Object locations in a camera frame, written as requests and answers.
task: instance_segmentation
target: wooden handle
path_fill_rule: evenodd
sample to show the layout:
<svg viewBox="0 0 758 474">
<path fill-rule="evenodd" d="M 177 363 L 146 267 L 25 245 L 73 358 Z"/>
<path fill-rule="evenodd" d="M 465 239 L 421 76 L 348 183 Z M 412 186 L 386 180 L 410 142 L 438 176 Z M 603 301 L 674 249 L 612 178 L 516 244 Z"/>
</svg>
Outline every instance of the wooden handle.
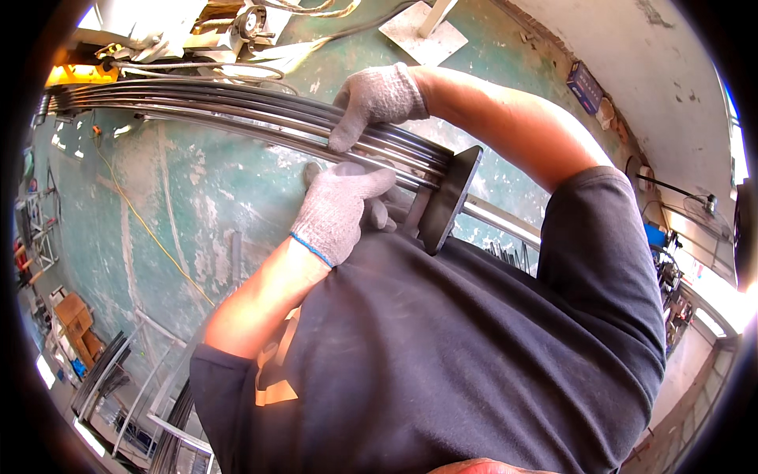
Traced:
<svg viewBox="0 0 758 474">
<path fill-rule="evenodd" d="M 39 272 L 35 273 L 32 279 L 29 280 L 29 284 L 34 284 L 34 282 L 37 281 L 37 278 L 41 277 L 43 273 L 45 273 L 44 270 L 40 270 Z"/>
</svg>

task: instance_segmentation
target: concrete floor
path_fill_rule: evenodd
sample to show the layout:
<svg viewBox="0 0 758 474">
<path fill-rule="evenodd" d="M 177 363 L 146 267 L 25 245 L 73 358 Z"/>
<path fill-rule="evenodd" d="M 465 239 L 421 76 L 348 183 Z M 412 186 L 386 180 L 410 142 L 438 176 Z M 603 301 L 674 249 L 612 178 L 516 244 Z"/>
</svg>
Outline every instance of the concrete floor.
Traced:
<svg viewBox="0 0 758 474">
<path fill-rule="evenodd" d="M 383 2 L 364 2 L 339 20 L 293 17 L 279 44 L 308 41 L 380 16 Z M 633 145 L 581 108 L 565 85 L 570 63 L 552 43 L 524 44 L 523 29 L 489 0 L 461 0 L 448 16 L 467 39 L 444 63 L 493 83 L 545 97 L 569 110 L 623 169 Z M 304 96 L 331 102 L 348 74 L 364 67 L 413 60 L 377 30 L 328 43 L 287 80 Z M 230 235 L 243 234 L 243 276 L 251 275 L 287 235 L 303 198 L 300 173 L 310 158 L 247 137 L 170 121 L 139 122 L 119 111 L 83 114 L 58 125 L 49 117 L 35 136 L 40 182 L 49 161 L 61 194 L 62 219 L 54 244 L 57 273 L 94 309 L 94 330 L 104 342 L 138 321 L 139 308 L 188 341 L 212 306 L 147 234 L 115 191 L 110 172 L 89 135 L 103 129 L 102 155 L 116 180 L 178 265 L 219 303 L 230 286 Z M 114 138 L 114 132 L 132 130 Z M 435 118 L 404 125 L 460 152 L 477 143 Z M 471 191 L 540 226 L 549 196 L 526 175 L 486 149 Z M 455 235 L 477 245 L 509 236 L 467 216 Z M 168 339 L 147 330 L 127 361 L 145 380 Z"/>
</svg>

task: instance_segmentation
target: bundle of metal tubes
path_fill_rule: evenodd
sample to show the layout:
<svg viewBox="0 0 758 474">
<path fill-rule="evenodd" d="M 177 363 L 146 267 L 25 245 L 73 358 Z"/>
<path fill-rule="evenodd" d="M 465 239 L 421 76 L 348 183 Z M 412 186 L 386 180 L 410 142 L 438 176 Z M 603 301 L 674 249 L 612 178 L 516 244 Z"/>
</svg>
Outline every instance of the bundle of metal tubes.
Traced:
<svg viewBox="0 0 758 474">
<path fill-rule="evenodd" d="M 453 156 L 450 150 L 389 124 L 369 126 L 353 151 L 332 152 L 326 139 L 342 118 L 342 109 L 259 87 L 192 79 L 146 79 L 51 89 L 49 93 L 49 111 L 59 114 L 120 108 L 150 118 L 202 124 L 331 162 L 350 160 L 367 168 L 392 168 L 397 183 L 412 191 L 420 186 L 438 189 L 437 182 Z"/>
</svg>

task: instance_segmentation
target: worker's arm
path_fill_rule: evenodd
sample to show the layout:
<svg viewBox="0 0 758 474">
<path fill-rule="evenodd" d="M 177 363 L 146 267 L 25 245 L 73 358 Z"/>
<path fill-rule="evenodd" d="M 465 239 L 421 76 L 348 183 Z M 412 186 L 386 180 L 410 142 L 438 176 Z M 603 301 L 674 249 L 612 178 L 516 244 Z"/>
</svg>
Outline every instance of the worker's arm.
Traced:
<svg viewBox="0 0 758 474">
<path fill-rule="evenodd" d="M 363 173 L 360 165 L 342 163 L 314 179 L 290 237 L 216 310 L 207 345 L 254 359 L 287 314 L 347 258 L 361 237 L 364 199 L 395 183 L 391 170 Z"/>
<path fill-rule="evenodd" d="M 487 144 L 549 193 L 594 166 L 612 166 L 579 121 L 558 105 L 443 67 L 373 67 L 353 74 L 335 98 L 345 117 L 330 148 L 352 146 L 366 124 L 442 118 Z"/>
</svg>

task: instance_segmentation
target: blue box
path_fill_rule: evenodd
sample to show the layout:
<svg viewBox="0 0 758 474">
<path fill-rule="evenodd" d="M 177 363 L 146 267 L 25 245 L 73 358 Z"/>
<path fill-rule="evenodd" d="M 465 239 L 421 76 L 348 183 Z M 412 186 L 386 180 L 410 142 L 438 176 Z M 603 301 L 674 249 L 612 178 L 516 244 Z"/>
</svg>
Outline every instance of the blue box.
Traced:
<svg viewBox="0 0 758 474">
<path fill-rule="evenodd" d="M 588 114 L 597 113 L 600 101 L 603 100 L 603 90 L 583 62 L 576 61 L 571 66 L 566 85 L 574 92 Z"/>
</svg>

